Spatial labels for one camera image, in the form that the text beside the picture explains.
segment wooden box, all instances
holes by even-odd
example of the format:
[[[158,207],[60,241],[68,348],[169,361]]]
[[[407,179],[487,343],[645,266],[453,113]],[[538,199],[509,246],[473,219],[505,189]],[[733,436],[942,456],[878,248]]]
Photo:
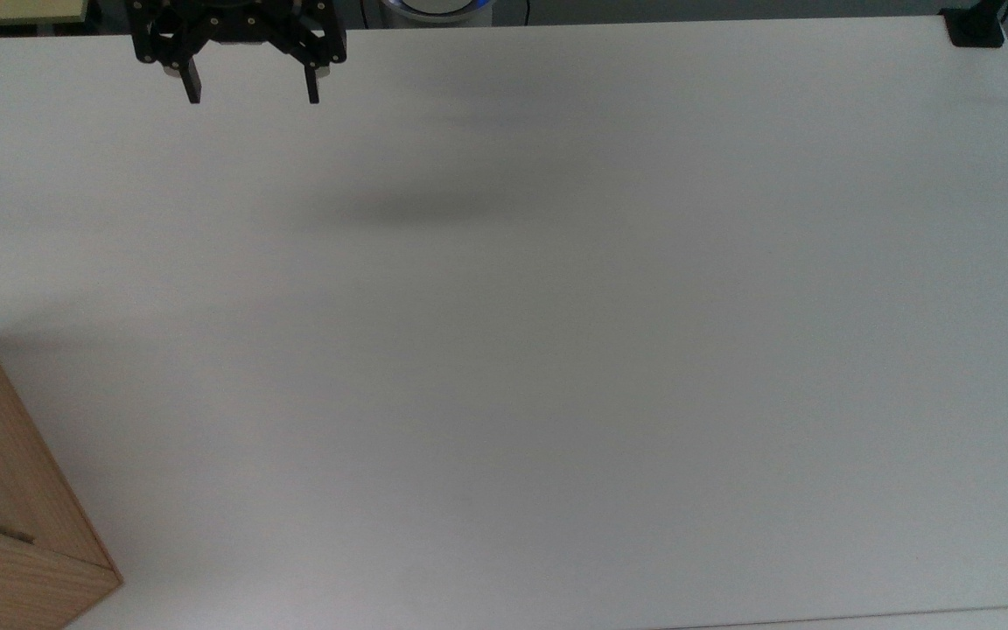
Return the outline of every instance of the wooden box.
[[[121,583],[0,366],[0,629],[67,626]]]

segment white table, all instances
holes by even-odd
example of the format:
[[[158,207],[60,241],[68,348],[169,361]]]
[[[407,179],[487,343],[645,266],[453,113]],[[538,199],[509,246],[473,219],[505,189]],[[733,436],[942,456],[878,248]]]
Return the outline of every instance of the white table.
[[[0,356],[78,627],[1008,606],[1008,48],[939,17],[0,40]]]

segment black clamp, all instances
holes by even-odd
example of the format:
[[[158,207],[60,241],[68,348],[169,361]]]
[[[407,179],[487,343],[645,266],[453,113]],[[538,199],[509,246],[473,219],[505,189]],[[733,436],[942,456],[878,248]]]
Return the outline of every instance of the black clamp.
[[[970,9],[940,9],[952,43],[960,48],[1001,48],[1005,16],[999,20],[998,11],[1005,3],[1007,0],[981,0]]]
[[[317,72],[344,64],[345,27],[333,0],[125,0],[143,64],[176,71],[190,103],[201,102],[201,78],[193,55],[209,40],[269,41],[302,64],[308,102],[319,103]],[[320,36],[313,30],[320,29]]]

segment table surface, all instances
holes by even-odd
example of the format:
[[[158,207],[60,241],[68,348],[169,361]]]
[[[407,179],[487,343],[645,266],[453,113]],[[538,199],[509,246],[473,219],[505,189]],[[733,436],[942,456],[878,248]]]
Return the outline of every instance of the table surface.
[[[0,40],[78,627],[1008,606],[1008,47],[938,17]]]

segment tabletop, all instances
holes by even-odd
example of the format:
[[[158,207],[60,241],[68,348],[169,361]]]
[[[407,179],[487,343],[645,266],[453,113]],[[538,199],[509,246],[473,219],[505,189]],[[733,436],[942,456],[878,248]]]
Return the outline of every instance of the tabletop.
[[[77,627],[1008,606],[1008,47],[939,17],[0,40]]]

